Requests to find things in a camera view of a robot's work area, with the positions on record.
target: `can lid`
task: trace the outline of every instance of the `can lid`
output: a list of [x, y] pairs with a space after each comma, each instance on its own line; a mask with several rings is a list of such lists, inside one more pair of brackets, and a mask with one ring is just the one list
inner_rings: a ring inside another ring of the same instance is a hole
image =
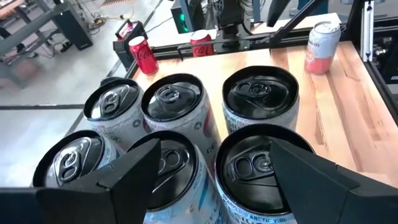
[[129, 41], [129, 46], [137, 46], [145, 40], [144, 36], [138, 36]]
[[36, 167], [34, 187], [59, 187], [96, 170], [104, 139], [95, 131], [77, 131], [56, 143]]
[[192, 34], [191, 40], [203, 40], [207, 35], [209, 35], [207, 30], [197, 30]]
[[315, 24], [315, 31], [321, 34], [331, 34], [340, 29], [340, 25], [337, 22], [323, 21]]
[[299, 95], [299, 84], [288, 71], [273, 66], [250, 66], [223, 84], [227, 109], [247, 119], [267, 119], [289, 110]]
[[254, 124], [230, 134], [216, 156], [216, 178], [229, 197], [261, 214], [291, 212], [278, 186], [269, 151], [274, 139], [283, 139], [310, 152], [297, 133], [272, 124]]
[[189, 114], [202, 97], [201, 81], [193, 75], [179, 73], [152, 84], [142, 97], [141, 108], [154, 121], [172, 121]]
[[138, 84], [127, 78], [110, 81], [88, 97], [83, 114], [89, 121], [107, 121], [126, 112], [138, 99]]
[[128, 151], [151, 139], [160, 140], [162, 152], [158, 179], [148, 209], [161, 210], [178, 201], [192, 186], [198, 169], [198, 157], [191, 141], [174, 131], [148, 134], [134, 143]]

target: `concrete floor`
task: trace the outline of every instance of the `concrete floor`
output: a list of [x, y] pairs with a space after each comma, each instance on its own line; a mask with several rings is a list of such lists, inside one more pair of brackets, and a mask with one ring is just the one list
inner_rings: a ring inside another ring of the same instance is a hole
[[[103, 6], [102, 1], [88, 2], [87, 6], [103, 16], [118, 16], [130, 14], [134, 8], [132, 20], [144, 22], [159, 0], [135, 0], [115, 6]], [[289, 17], [288, 10], [297, 5], [292, 0], [281, 19]], [[266, 20], [270, 0], [262, 10], [262, 20]], [[147, 24], [147, 30], [170, 18], [172, 1], [163, 1], [153, 18]], [[348, 15], [350, 6], [330, 1], [330, 12]], [[35, 18], [42, 13], [36, 9], [29, 14]], [[54, 58], [39, 57], [22, 63], [21, 70], [28, 71], [29, 85], [23, 90], [17, 88], [0, 89], [0, 105], [36, 105], [36, 104], [82, 104], [99, 85], [118, 61], [112, 49], [114, 32], [122, 24], [119, 20], [108, 20], [101, 27], [98, 34], [93, 36], [94, 46], [78, 51], [72, 47], [67, 52], [57, 53]], [[17, 21], [10, 32], [20, 29], [22, 21]], [[49, 22], [42, 30], [53, 29]], [[177, 30], [173, 20], [169, 20], [148, 33], [149, 38], [167, 38], [175, 35]], [[35, 39], [35, 35], [24, 43]], [[54, 38], [54, 42], [62, 41], [62, 35]], [[44, 49], [38, 53], [46, 54]], [[114, 76], [123, 77], [126, 71], [123, 66], [117, 68]], [[70, 129], [80, 110], [29, 110], [29, 111], [0, 111], [0, 187], [28, 186], [37, 163], [48, 149], [59, 141]], [[88, 124], [83, 120], [77, 129], [87, 129]]]

